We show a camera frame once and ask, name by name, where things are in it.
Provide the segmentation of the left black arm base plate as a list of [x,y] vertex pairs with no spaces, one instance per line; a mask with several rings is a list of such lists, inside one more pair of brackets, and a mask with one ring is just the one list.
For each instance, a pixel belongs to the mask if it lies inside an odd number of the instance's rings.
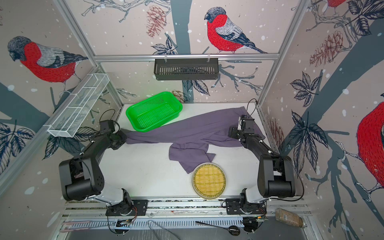
[[121,202],[116,205],[107,205],[106,216],[108,217],[122,217],[122,216],[145,216],[148,200],[131,200],[130,204]]

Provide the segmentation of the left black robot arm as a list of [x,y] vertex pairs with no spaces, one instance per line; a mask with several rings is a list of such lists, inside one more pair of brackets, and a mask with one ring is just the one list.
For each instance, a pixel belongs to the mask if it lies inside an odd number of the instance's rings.
[[114,120],[100,123],[100,131],[90,137],[90,144],[77,157],[59,164],[63,198],[66,201],[95,200],[105,203],[113,213],[124,214],[134,207],[125,189],[107,184],[99,167],[107,149],[118,150],[127,141],[127,135],[115,130],[120,125]]

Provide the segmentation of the purple trousers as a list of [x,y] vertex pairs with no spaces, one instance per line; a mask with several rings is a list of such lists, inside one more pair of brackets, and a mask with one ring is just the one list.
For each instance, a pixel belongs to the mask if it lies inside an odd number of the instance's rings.
[[230,128],[238,127],[242,115],[250,116],[245,107],[209,112],[146,133],[126,129],[122,131],[129,145],[171,143],[169,159],[179,162],[186,173],[190,174],[197,166],[213,161],[216,155],[208,152],[210,145],[224,148],[242,146],[239,140],[229,137]]

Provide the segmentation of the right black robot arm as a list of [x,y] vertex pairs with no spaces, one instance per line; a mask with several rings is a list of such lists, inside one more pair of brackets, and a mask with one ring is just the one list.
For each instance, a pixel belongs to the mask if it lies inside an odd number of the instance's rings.
[[254,119],[242,115],[238,126],[229,130],[229,137],[238,140],[259,160],[257,184],[240,193],[242,210],[253,210],[272,199],[292,202],[296,194],[291,159],[282,157],[265,144],[263,137],[255,133],[254,123]]

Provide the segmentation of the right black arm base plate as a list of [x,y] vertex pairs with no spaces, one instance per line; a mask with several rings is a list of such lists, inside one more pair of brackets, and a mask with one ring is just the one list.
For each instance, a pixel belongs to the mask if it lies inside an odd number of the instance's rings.
[[240,199],[225,199],[227,215],[265,215],[267,212],[264,204],[241,203]]

